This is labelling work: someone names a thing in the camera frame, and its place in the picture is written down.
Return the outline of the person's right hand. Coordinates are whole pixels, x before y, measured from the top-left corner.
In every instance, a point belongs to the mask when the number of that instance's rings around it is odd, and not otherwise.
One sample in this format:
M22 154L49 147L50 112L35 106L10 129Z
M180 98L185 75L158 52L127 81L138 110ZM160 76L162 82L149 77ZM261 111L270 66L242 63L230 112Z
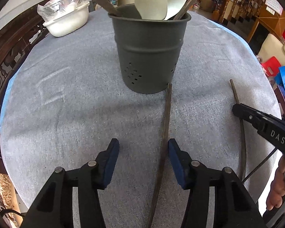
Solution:
M270 192L266 200L266 208L268 211L275 208L280 208L283 200L282 197L285 195L285 156L283 155L278 164L278 168L275 171L274 180L270 185Z

